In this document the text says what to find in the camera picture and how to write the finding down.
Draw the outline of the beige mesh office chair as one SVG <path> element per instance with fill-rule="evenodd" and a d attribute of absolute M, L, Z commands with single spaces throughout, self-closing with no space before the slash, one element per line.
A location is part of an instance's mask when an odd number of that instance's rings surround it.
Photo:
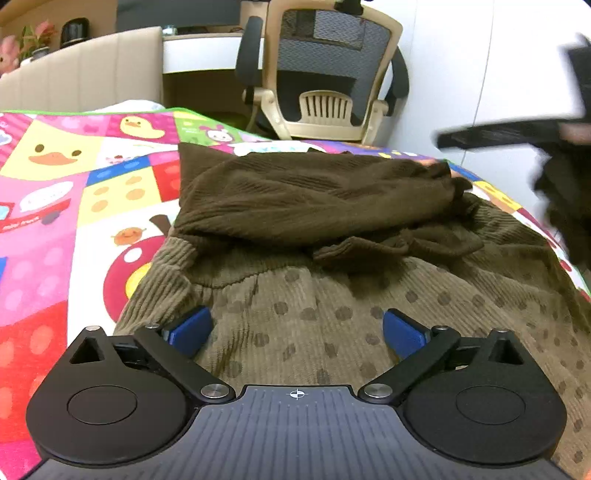
<path fill-rule="evenodd" d="M 410 85 L 403 26 L 359 1 L 269 1 L 243 24 L 235 75 L 249 132 L 372 145 Z"/>

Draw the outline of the white bed sheet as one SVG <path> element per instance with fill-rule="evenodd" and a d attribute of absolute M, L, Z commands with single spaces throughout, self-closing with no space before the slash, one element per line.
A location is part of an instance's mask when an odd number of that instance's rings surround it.
<path fill-rule="evenodd" d="M 131 99 L 116 104 L 108 105 L 94 110 L 87 110 L 87 113 L 94 114 L 115 114 L 115 113 L 136 113 L 155 112 L 164 110 L 165 107 L 151 100 Z"/>

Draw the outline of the beige upholstered headboard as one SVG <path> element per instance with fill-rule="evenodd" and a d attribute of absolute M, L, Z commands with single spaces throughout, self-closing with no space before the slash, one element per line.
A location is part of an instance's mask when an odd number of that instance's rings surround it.
<path fill-rule="evenodd" d="M 101 36 L 50 53 L 1 78 L 1 109 L 86 112 L 127 100 L 160 102 L 159 27 Z"/>

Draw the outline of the black computer monitor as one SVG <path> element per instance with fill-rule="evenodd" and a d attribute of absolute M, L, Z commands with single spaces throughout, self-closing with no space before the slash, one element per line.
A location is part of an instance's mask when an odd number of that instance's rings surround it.
<path fill-rule="evenodd" d="M 120 0 L 116 30 L 238 25 L 240 4 L 238 0 Z"/>

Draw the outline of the pink bunny plush toy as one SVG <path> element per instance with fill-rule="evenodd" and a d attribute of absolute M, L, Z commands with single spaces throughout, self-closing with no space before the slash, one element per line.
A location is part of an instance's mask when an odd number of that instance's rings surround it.
<path fill-rule="evenodd" d="M 0 76 L 19 67 L 20 45 L 15 35 L 2 39 L 0 44 Z"/>

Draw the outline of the white desk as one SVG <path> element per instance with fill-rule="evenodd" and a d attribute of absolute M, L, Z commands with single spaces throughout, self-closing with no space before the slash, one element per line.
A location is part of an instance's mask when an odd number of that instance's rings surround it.
<path fill-rule="evenodd" d="M 163 37 L 163 73 L 235 70 L 242 33 Z"/>

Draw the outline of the colourful cartoon play mat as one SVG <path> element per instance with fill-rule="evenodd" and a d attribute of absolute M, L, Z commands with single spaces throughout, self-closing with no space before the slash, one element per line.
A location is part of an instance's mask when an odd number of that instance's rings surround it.
<path fill-rule="evenodd" d="M 180 143 L 250 153 L 355 153 L 348 143 L 269 141 L 193 112 L 1 117 L 1 475 L 38 463 L 26 406 L 80 330 L 123 333 L 121 313 L 179 211 Z M 483 248 L 455 266 L 406 257 L 369 276 L 322 274 L 297 258 L 175 257 L 183 309 L 211 308 L 198 362 L 249 383 L 360 386 L 394 363 L 382 316 L 397 308 L 472 336 L 516 331 L 568 411 L 555 462 L 590 475 L 590 292 L 519 204 L 472 177 Z"/>

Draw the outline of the brown polka dot corduroy garment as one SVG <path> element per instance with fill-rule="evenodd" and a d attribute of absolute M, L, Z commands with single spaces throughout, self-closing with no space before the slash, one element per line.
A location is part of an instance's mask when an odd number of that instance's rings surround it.
<path fill-rule="evenodd" d="M 514 331 L 562 397 L 557 463 L 590 472 L 590 304 L 549 242 L 445 163 L 250 153 L 183 143 L 180 210 L 115 331 L 205 306 L 197 363 L 246 384 L 349 384 L 384 373 L 383 314 L 463 335 Z"/>

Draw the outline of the potted pink flower plant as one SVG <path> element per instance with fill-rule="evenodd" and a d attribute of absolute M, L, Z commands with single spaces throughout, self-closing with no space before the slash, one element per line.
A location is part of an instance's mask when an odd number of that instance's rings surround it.
<path fill-rule="evenodd" d="M 19 59 L 25 60 L 30 58 L 34 51 L 48 47 L 55 34 L 55 26 L 49 20 L 42 21 L 36 26 L 24 26 L 19 40 Z"/>

